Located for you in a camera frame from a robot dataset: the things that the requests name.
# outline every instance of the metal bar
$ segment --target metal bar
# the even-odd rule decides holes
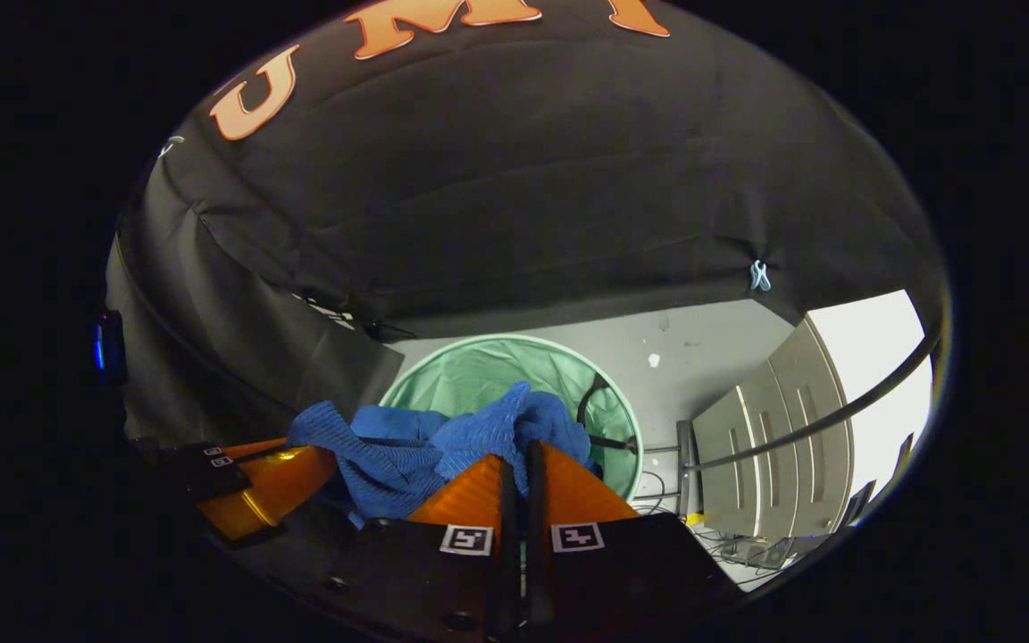
[[[698,455],[699,455],[699,453],[701,453],[701,452],[698,451],[698,431],[695,431],[694,430],[694,425],[689,424],[689,463],[690,464],[697,464],[698,463],[698,457],[699,457]],[[697,485],[697,488],[698,488],[698,504],[696,504],[694,506],[694,509],[695,509],[695,511],[698,511],[698,512],[704,512],[704,510],[706,510],[706,484],[704,484],[704,480],[702,479],[701,475],[691,475],[691,473],[690,473],[690,478],[689,479],[691,479],[694,481],[697,481],[697,484],[698,484]]]
[[[688,420],[678,420],[677,423],[677,471],[681,473],[678,478],[677,489],[680,493],[677,496],[677,515],[685,520],[689,515],[689,449],[690,436],[694,432],[694,424]]]
[[[606,446],[609,449],[630,450],[630,444],[616,439],[609,439],[605,436],[590,436],[590,443],[595,446]]]
[[[654,493],[652,496],[634,496],[634,500],[658,500],[659,498],[674,498],[681,496],[680,492],[674,493]]]

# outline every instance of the cabinet door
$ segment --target cabinet door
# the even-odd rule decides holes
[[[738,390],[748,412],[748,424],[752,429],[752,443],[755,446],[792,432],[783,395],[768,363],[741,383]],[[760,480],[760,515],[754,536],[792,536],[800,491],[795,443],[784,444],[756,456],[755,468]]]
[[[698,459],[702,463],[715,457],[752,446],[752,431],[736,390],[694,420],[698,439]],[[704,523],[710,528],[752,536],[756,527],[755,467],[752,460],[703,469],[701,473]]]
[[[808,319],[769,358],[792,429],[844,406],[837,377]],[[838,424],[795,443],[797,499],[793,536],[818,536],[840,525],[852,480],[852,428]]]

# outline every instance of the blue towel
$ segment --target blue towel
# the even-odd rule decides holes
[[[534,439],[596,470],[582,424],[571,420],[563,400],[531,392],[529,383],[514,384],[478,413],[450,420],[432,410],[363,406],[349,428],[331,402],[320,402],[293,420],[288,432],[289,446],[313,444],[335,454],[347,494],[330,485],[322,499],[364,520],[407,517],[490,453],[511,464],[525,498],[525,453]]]

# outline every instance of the black cable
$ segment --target black cable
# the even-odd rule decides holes
[[[661,483],[661,494],[662,494],[662,496],[666,496],[666,478],[663,478],[662,476],[659,476],[658,473],[654,473],[652,471],[642,471],[642,473],[649,473],[650,476],[653,476],[654,478],[658,478],[658,481]],[[652,516],[653,512],[657,511],[658,508],[661,507],[662,502],[665,502],[665,501],[666,501],[665,498],[659,498],[658,499],[658,504],[654,504],[653,507],[649,507],[649,512],[646,513],[646,516]]]
[[[853,417],[856,413],[860,413],[864,408],[868,408],[876,400],[881,399],[885,395],[889,394],[892,389],[899,386],[899,383],[902,383],[903,380],[908,379],[908,376],[914,373],[915,369],[918,369],[920,363],[922,363],[924,359],[927,358],[927,355],[930,355],[931,351],[935,349],[935,345],[938,344],[939,337],[943,336],[943,324],[932,327],[931,331],[924,335],[924,338],[919,343],[919,346],[917,346],[915,350],[912,350],[911,354],[903,359],[903,362],[899,363],[899,365],[895,367],[895,370],[891,370],[891,372],[884,378],[882,382],[876,384],[876,386],[871,388],[871,390],[865,391],[864,394],[860,395],[860,397],[853,399],[852,402],[845,403],[844,406],[837,408],[837,410],[829,413],[820,420],[814,421],[812,424],[809,424],[809,426],[796,429],[795,431],[792,431],[791,434],[786,436],[780,436],[780,438],[776,438],[775,440],[772,440],[772,442],[767,442],[760,444],[760,446],[754,446],[740,453],[735,453],[732,456],[717,457],[717,459],[707,461],[707,463],[686,465],[685,471],[720,467],[720,465],[723,464],[731,464],[736,463],[738,460],[744,460],[746,457],[760,456],[761,453],[767,451],[784,446],[784,444],[800,442],[800,440],[805,439],[806,436],[812,436],[824,429],[837,426],[837,424]]]
[[[714,541],[714,542],[731,542],[730,540],[728,540],[728,538],[710,538],[710,537],[706,536],[706,534],[699,533],[699,532],[694,532],[694,536],[697,536],[698,538],[701,538],[701,540],[711,540],[711,541]]]
[[[775,549],[777,545],[782,544],[782,542],[784,542],[784,538],[780,538],[780,540],[777,540],[774,544],[767,546],[767,548],[765,548],[764,550],[757,551],[756,553],[752,555],[752,557],[748,557],[747,559],[744,559],[744,565],[748,566],[748,562],[749,561],[752,561],[752,559],[755,559],[756,557],[764,557],[765,553],[769,553],[770,551],[772,551],[773,549]]]
[[[609,388],[609,383],[606,382],[606,379],[603,378],[601,373],[597,373],[596,371],[596,373],[593,374],[593,384],[590,384],[589,390],[586,392],[584,395],[582,395],[582,402],[578,403],[578,412],[576,419],[579,424],[582,424],[583,427],[586,427],[586,408],[588,403],[590,403],[590,398],[593,397],[593,394],[595,394],[595,392],[607,388]]]
[[[702,534],[700,534],[700,533],[695,534],[695,536],[697,536],[698,538],[704,538],[702,536]],[[714,553],[714,552],[720,551],[721,549],[725,548],[725,546],[729,546],[729,545],[732,545],[732,544],[736,544],[736,542],[741,542],[742,540],[744,540],[744,538],[746,538],[746,537],[739,536],[739,537],[736,537],[736,538],[728,538],[728,540],[720,541],[719,545],[711,545],[712,549],[709,549],[708,546],[707,546],[707,551],[709,551],[710,553]]]
[[[773,578],[776,574],[779,574],[779,573],[781,573],[784,570],[776,570],[772,574],[765,574],[765,575],[762,575],[762,577],[759,577],[759,578],[749,578],[748,580],[743,580],[743,581],[735,582],[735,585],[744,585],[744,583],[752,582],[752,581],[755,581],[755,580],[769,580],[769,579]]]

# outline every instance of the blue light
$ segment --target blue light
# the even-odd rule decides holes
[[[98,338],[94,341],[94,353],[98,354],[98,370],[105,370],[105,358],[102,357],[102,325],[98,325]]]

